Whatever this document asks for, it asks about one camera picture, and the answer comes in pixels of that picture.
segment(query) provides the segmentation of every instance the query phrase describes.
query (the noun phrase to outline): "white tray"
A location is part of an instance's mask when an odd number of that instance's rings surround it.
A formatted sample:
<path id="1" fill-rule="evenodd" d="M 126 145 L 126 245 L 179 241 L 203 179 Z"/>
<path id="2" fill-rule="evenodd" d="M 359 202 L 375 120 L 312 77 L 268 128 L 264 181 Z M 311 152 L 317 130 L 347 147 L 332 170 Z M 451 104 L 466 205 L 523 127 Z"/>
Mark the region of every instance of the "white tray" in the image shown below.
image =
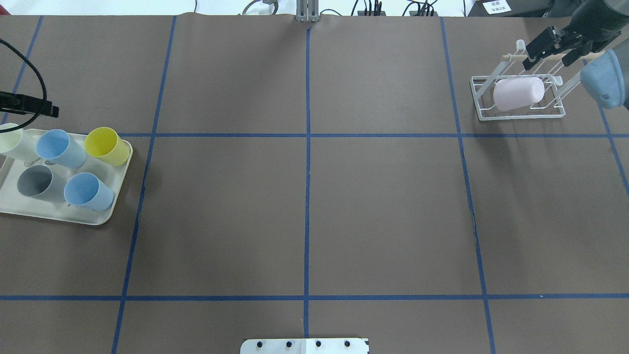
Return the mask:
<path id="1" fill-rule="evenodd" d="M 39 139 L 47 130 L 40 129 L 28 129 L 27 132 Z M 74 140 L 82 147 L 85 143 L 86 135 L 81 134 L 69 134 Z M 6 158 L 2 168 L 0 168 L 0 212 L 7 214 L 25 215 L 31 217 L 39 217 L 43 219 L 52 219 L 59 221 L 75 222 L 77 224 L 85 225 L 101 225 L 104 224 L 111 214 L 114 212 L 114 207 L 118 201 L 118 194 L 122 187 L 122 182 L 125 180 L 126 170 L 131 163 L 131 157 L 133 156 L 133 147 L 128 141 L 123 142 L 129 147 L 131 153 L 129 154 L 129 160 L 126 165 L 113 167 L 106 164 L 90 155 L 87 155 L 87 159 L 83 166 L 79 168 L 67 168 L 59 164 L 49 165 L 50 169 L 61 177 L 67 180 L 77 173 L 91 172 L 95 174 L 101 181 L 103 181 L 114 192 L 114 202 L 111 208 L 103 210 L 102 212 L 95 212 L 85 208 L 75 207 L 68 203 L 50 203 L 42 200 L 24 197 L 18 192 L 18 178 L 30 165 L 25 164 L 23 161 L 15 161 L 9 157 Z M 45 164 L 45 161 L 39 159 L 33 163 L 33 165 Z"/>

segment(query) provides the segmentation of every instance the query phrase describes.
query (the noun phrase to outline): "white label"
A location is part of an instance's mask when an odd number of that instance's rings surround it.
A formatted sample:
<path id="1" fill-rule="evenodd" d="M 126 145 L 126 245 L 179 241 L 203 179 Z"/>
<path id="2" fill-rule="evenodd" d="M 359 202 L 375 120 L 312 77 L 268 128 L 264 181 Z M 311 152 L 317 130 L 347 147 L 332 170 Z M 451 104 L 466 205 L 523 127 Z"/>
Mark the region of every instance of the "white label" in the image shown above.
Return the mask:
<path id="1" fill-rule="evenodd" d="M 485 9 L 489 14 L 505 13 L 507 11 L 511 11 L 507 0 L 489 1 L 488 3 L 483 3 L 482 5 L 485 6 Z"/>

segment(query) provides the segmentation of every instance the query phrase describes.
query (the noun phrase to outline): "white wire rack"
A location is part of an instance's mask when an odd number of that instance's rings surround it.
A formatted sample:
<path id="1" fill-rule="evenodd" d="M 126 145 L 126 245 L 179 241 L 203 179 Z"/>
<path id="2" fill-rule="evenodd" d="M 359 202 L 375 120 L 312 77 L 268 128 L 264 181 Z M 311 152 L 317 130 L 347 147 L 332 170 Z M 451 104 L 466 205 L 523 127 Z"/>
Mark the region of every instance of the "white wire rack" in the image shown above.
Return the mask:
<path id="1" fill-rule="evenodd" d="M 594 60 L 601 56 L 600 53 L 590 53 L 583 57 L 586 60 Z M 517 75 L 506 75 L 515 63 L 522 63 L 528 56 L 524 40 L 516 41 L 516 51 L 501 57 L 500 63 L 489 76 L 472 76 L 470 88 L 478 119 L 486 120 L 512 120 L 512 119 L 536 119 L 536 118 L 561 118 L 565 115 L 564 102 L 562 101 L 572 90 L 581 83 L 580 71 L 564 83 L 557 73 L 564 67 L 561 61 L 563 54 L 551 55 L 541 60 L 530 74 L 525 70 Z M 539 73 L 546 62 L 557 62 L 548 71 Z M 514 79 L 517 77 L 539 77 L 545 86 L 544 97 L 539 103 L 529 107 L 512 111 L 501 111 L 496 108 L 493 99 L 493 89 L 496 83 L 502 79 Z"/>

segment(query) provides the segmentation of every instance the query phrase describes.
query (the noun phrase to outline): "blue cup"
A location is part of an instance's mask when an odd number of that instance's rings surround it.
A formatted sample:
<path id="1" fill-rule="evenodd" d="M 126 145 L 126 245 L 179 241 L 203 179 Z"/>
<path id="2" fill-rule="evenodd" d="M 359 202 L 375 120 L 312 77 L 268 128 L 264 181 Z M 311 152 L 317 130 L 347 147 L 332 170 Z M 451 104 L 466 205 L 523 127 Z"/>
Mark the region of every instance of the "blue cup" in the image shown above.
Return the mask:
<path id="1" fill-rule="evenodd" d="M 81 167 L 87 158 L 85 150 L 60 129 L 42 135 L 36 149 L 42 159 L 70 168 Z"/>
<path id="2" fill-rule="evenodd" d="M 72 177 L 64 188 L 65 200 L 77 207 L 102 211 L 111 208 L 114 192 L 89 172 Z"/>

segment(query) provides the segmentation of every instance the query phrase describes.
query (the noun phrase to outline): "plastic cup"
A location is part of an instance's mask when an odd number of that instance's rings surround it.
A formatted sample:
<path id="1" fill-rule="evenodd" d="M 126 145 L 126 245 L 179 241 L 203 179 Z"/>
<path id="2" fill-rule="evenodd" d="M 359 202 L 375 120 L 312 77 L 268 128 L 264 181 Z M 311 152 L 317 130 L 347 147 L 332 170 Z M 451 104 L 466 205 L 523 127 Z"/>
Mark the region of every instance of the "plastic cup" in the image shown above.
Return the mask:
<path id="1" fill-rule="evenodd" d="M 116 131 L 107 127 L 96 128 L 87 135 L 85 151 L 112 166 L 124 165 L 131 152 Z"/>
<path id="2" fill-rule="evenodd" d="M 15 123 L 6 123 L 0 125 L 0 129 L 17 127 Z M 15 160 L 26 161 L 32 163 L 39 159 L 35 145 L 37 141 L 24 129 L 14 130 L 8 133 L 0 134 L 0 154 Z"/>
<path id="3" fill-rule="evenodd" d="M 72 205 L 96 211 L 107 210 L 114 202 L 114 192 L 89 172 L 72 177 L 65 185 L 64 197 Z"/>
<path id="4" fill-rule="evenodd" d="M 18 178 L 18 192 L 25 197 L 64 203 L 65 179 L 46 165 L 31 166 Z"/>
<path id="5" fill-rule="evenodd" d="M 539 77 L 503 79 L 494 88 L 494 103 L 501 111 L 534 105 L 544 98 L 544 83 Z"/>
<path id="6" fill-rule="evenodd" d="M 85 150 L 60 129 L 51 130 L 40 137 L 37 154 L 44 160 L 70 168 L 81 167 L 87 158 Z"/>

